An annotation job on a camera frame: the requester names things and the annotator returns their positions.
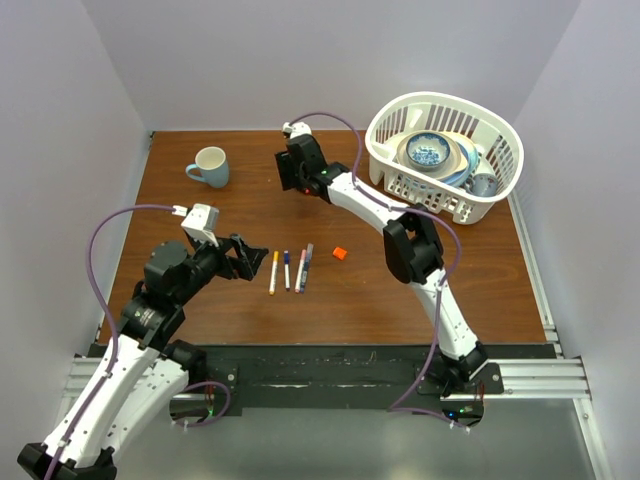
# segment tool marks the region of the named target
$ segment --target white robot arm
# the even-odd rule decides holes
[[[387,204],[392,204],[397,207],[407,206],[401,202],[391,200],[389,197],[367,185],[360,185],[360,187],[366,189],[369,194],[378,197]],[[354,213],[375,228],[380,234],[382,234],[384,227],[387,226],[390,220],[397,220],[402,216],[402,213],[389,211],[381,207],[353,188],[351,174],[349,173],[343,173],[336,177],[331,185],[328,186],[327,190],[329,192],[329,200],[333,205],[337,205]],[[413,289],[418,300],[420,300],[427,312],[427,316],[432,320],[435,318],[436,290],[443,273],[442,269],[438,269],[427,277],[424,284],[418,282],[409,283],[409,286]],[[440,308],[438,338],[442,353],[455,360],[471,353],[476,348],[476,343],[478,342],[478,337],[471,331],[462,316],[462,312],[453,297],[453,293],[451,293],[448,282],[445,282],[442,286],[442,306]]]
[[[52,479],[112,480],[114,462],[132,439],[168,408],[174,395],[189,383],[205,380],[204,353],[186,342],[169,344],[185,319],[182,307],[214,276],[252,280],[268,251],[250,248],[238,235],[216,238],[213,229],[219,212],[214,207],[174,207],[173,213],[185,217],[182,228],[194,253],[176,241],[153,251],[144,281],[122,311],[115,363],[109,367],[112,339],[62,422],[42,444],[28,444],[18,457],[32,478],[47,478],[55,461]],[[235,250],[233,255],[227,255],[230,249]],[[145,372],[148,375],[141,381]],[[78,416],[81,408],[86,410]]]
[[[397,211],[409,205],[392,200],[361,182],[358,188],[388,208],[359,192],[348,168],[338,163],[327,164],[306,124],[287,123],[283,133],[288,138],[287,151],[276,154],[283,189],[296,188],[319,196],[352,212],[383,234],[387,266],[398,280],[412,288],[432,322],[436,318],[437,291],[442,288],[440,351],[448,365],[457,371],[460,381],[473,379],[488,357],[465,321],[448,282],[440,285],[444,276],[442,246],[431,220]],[[424,210],[421,205],[412,208]],[[410,239],[405,229],[415,236]]]

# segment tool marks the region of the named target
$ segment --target brown tabletop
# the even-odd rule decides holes
[[[329,162],[353,165],[350,132],[315,132]],[[184,168],[203,147],[227,152],[229,184],[220,190],[187,178]],[[270,253],[252,282],[214,279],[185,307],[176,338],[192,343],[427,343],[432,328],[411,289],[386,268],[382,237],[353,214],[318,198],[283,192],[273,154],[284,149],[279,132],[158,132],[137,203],[220,209],[218,236],[239,233]],[[359,176],[368,181],[368,161]],[[450,216],[443,213],[442,218]],[[119,313],[155,246],[186,241],[181,218],[136,212],[131,220],[109,305]],[[485,343],[544,342],[527,269],[506,201],[479,223],[454,225],[463,246],[450,284],[467,322]],[[440,229],[445,262],[453,242]],[[292,274],[300,251],[314,244],[304,294],[287,293],[280,264],[277,293],[269,296],[272,252],[288,249]],[[348,250],[345,261],[332,256]],[[100,332],[106,343],[109,329]]]

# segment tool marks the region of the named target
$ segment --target cup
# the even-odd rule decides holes
[[[466,189],[476,197],[493,197],[498,191],[498,178],[490,173],[478,173],[468,180]]]
[[[191,170],[196,168],[200,175],[191,173]],[[196,163],[189,165],[185,173],[189,178],[208,183],[213,188],[222,188],[229,182],[227,154],[218,147],[203,148],[196,154]]]

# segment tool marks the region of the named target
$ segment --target small orange object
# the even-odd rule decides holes
[[[347,251],[344,248],[336,247],[333,250],[333,256],[338,260],[344,260],[347,256]]]

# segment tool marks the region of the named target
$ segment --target white plastic basket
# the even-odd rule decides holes
[[[458,132],[469,137],[480,154],[474,173],[495,174],[496,195],[476,197],[397,163],[398,143],[407,133],[418,130]],[[494,203],[511,193],[524,160],[520,137],[502,118],[475,103],[434,92],[409,93],[385,105],[369,125],[365,144],[374,184],[384,178],[386,192],[409,203],[423,203],[434,213],[450,212],[453,221],[461,224],[476,223]]]

